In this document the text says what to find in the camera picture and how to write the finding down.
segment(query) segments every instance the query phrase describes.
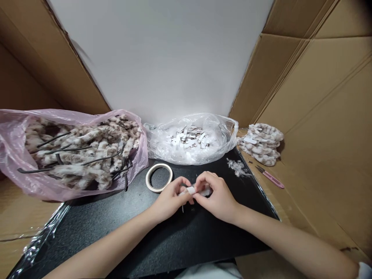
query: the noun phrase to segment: pink plastic bag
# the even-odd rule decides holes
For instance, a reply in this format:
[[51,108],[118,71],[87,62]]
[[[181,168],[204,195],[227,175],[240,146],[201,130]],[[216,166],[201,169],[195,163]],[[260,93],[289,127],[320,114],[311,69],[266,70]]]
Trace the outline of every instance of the pink plastic bag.
[[18,168],[24,170],[37,169],[37,164],[25,148],[25,130],[34,117],[43,117],[57,123],[69,125],[91,126],[105,121],[118,114],[125,114],[127,118],[136,121],[142,128],[139,148],[133,160],[127,177],[128,183],[148,165],[146,132],[141,123],[141,118],[126,110],[114,110],[106,114],[90,115],[69,110],[44,109],[44,110],[0,110],[0,169],[23,192],[42,200],[67,201],[83,196],[98,195],[123,189],[124,178],[113,183],[109,190],[78,190],[62,185],[58,180],[46,174],[22,174]]

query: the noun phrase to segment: white tape strip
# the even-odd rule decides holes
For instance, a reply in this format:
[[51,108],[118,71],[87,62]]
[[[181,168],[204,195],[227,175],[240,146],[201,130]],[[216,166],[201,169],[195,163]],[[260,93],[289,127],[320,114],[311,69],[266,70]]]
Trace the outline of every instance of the white tape strip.
[[[159,168],[165,168],[169,171],[169,179],[163,188],[155,189],[154,187],[151,186],[150,177],[153,174],[153,172]],[[154,193],[161,193],[164,190],[164,188],[172,181],[172,178],[173,178],[173,172],[170,166],[168,166],[167,164],[156,164],[156,165],[153,165],[146,174],[146,185],[147,185],[147,188],[150,189],[150,191]]]
[[[189,192],[190,195],[193,195],[196,193],[195,188],[193,186],[187,187],[186,190]],[[185,192],[181,192],[178,194],[178,196],[182,196]]]

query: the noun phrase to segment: small scissors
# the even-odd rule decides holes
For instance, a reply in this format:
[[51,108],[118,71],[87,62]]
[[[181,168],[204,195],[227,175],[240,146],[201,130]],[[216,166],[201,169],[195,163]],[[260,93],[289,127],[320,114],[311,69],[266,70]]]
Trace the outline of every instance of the small scissors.
[[274,176],[272,176],[271,174],[269,174],[267,171],[265,171],[263,168],[261,168],[259,165],[256,166],[256,168],[264,175],[266,176],[267,178],[269,178],[271,180],[271,182],[273,182],[276,186],[278,186],[279,188],[281,189],[284,189],[284,185],[279,182],[278,180],[276,180],[274,178]]

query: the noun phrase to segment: fluffy yarn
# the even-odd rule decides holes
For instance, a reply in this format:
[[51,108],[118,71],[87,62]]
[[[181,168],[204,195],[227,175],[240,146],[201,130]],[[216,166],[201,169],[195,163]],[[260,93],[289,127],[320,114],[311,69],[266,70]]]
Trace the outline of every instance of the fluffy yarn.
[[139,147],[141,131],[138,123],[124,114],[97,126],[38,118],[26,129],[25,146],[39,169],[49,169],[45,173],[62,184],[84,190],[96,182],[99,190],[106,190],[131,167],[129,155]]
[[271,167],[276,164],[276,159],[280,157],[276,148],[283,139],[283,133],[277,128],[268,124],[257,123],[249,125],[246,136],[238,138],[238,146],[260,163]]

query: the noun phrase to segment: black table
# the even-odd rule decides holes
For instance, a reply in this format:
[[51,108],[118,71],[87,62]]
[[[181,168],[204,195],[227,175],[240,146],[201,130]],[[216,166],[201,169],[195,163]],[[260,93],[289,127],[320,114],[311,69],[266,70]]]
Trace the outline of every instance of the black table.
[[[278,218],[253,177],[236,177],[226,158],[243,160],[236,148],[216,162],[202,166],[170,165],[174,177],[184,176],[194,183],[203,171],[223,177],[236,200],[267,216]],[[151,165],[162,162],[153,161]],[[42,278],[72,255],[99,240],[121,224],[148,208],[158,197],[148,190],[143,170],[128,191],[90,196],[73,202],[38,253],[34,265],[20,278]],[[152,185],[160,188],[168,178],[165,169],[155,171]],[[199,204],[184,206],[159,224],[111,272],[108,278],[140,277],[182,269],[196,264],[247,255],[269,249],[246,231],[218,220]]]

